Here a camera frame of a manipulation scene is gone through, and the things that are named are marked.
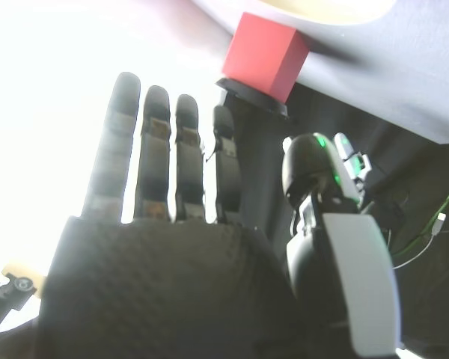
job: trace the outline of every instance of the cream-colored round object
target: cream-colored round object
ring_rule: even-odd
[[[260,0],[293,16],[331,25],[369,22],[386,14],[396,0]]]

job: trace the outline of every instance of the green cable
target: green cable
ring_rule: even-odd
[[[400,251],[398,251],[397,253],[394,253],[392,255],[393,256],[401,256],[401,255],[409,252],[411,249],[413,249],[413,247],[416,246],[417,243],[419,243],[419,239],[426,233],[430,232],[431,228],[434,225],[434,222],[437,219],[437,216],[448,206],[448,204],[449,204],[449,195],[446,198],[446,200],[444,201],[444,203],[439,207],[439,209],[434,214],[434,216],[427,222],[424,229],[412,241],[410,241],[403,249],[401,249]]]

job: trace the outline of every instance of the dark surface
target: dark surface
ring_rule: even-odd
[[[43,291],[37,357],[306,358],[302,323],[257,231],[71,218]]]
[[[369,155],[374,169],[367,178],[368,193],[384,203],[400,204],[404,214],[404,225],[393,234],[393,251],[422,230],[448,195],[449,145],[434,144],[336,99],[296,85],[287,102],[293,123],[239,99],[228,99],[226,105],[235,120],[243,223],[263,229],[281,261],[292,217],[281,184],[282,141],[287,136],[321,132],[332,138],[343,132],[355,150]],[[449,207],[446,213],[443,230],[449,230]],[[397,279],[405,343],[416,351],[449,347],[449,233],[399,270]]]

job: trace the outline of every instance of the red block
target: red block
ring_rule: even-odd
[[[222,71],[230,79],[286,102],[308,53],[296,29],[244,13]]]

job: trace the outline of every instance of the cable connector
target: cable connector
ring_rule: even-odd
[[[431,229],[431,234],[433,236],[437,236],[439,232],[441,232],[442,225],[444,224],[444,221],[446,220],[446,214],[440,212],[434,221],[433,228]]]

